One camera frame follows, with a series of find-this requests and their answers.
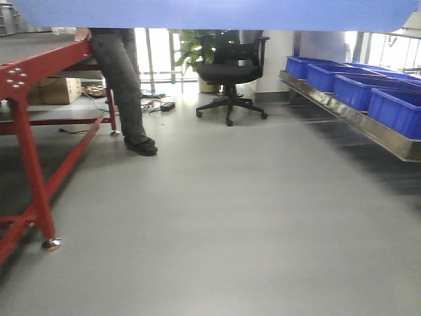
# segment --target potted plant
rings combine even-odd
[[[197,68],[203,64],[202,58],[202,47],[200,38],[203,36],[209,36],[209,45],[205,48],[205,63],[213,63],[214,57],[214,42],[215,42],[215,30],[170,30],[173,34],[180,35],[180,58],[176,61],[176,66],[183,66],[184,73],[191,67],[193,71],[197,71]],[[217,92],[220,86],[213,86],[204,82],[199,78],[199,91],[200,92]]]

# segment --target black shoe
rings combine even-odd
[[[126,148],[138,153],[142,156],[155,156],[157,154],[158,148],[156,148],[153,144],[155,143],[154,140],[148,138],[144,142],[140,144],[133,144],[127,137],[124,138],[124,143],[126,144]]]
[[[145,140],[143,143],[155,145],[155,140],[153,140],[152,138],[148,137],[147,140]]]

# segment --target shelf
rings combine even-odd
[[[334,99],[331,94],[321,92],[285,71],[280,72],[280,78],[297,93],[356,128],[401,160],[421,162],[421,140],[406,138],[360,111]]]
[[[385,34],[421,39],[421,12],[412,13],[402,28]]]

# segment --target chair base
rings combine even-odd
[[[206,109],[212,109],[214,107],[220,107],[222,105],[227,105],[228,108],[226,110],[226,125],[227,126],[232,126],[233,122],[232,120],[230,120],[230,115],[232,112],[232,109],[234,107],[234,105],[238,106],[238,107],[244,107],[246,109],[250,109],[253,111],[257,111],[260,112],[260,117],[262,119],[267,119],[268,115],[264,112],[263,109],[261,109],[260,107],[256,107],[253,105],[253,101],[251,99],[245,99],[243,97],[232,97],[232,96],[228,96],[225,97],[223,99],[215,99],[212,102],[203,105],[201,107],[197,107],[196,108],[196,116],[201,118],[203,113],[201,112],[202,110],[206,110]]]

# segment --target gray pants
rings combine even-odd
[[[138,144],[147,140],[140,108],[141,91],[133,29],[93,32],[89,41],[120,113],[123,135]]]

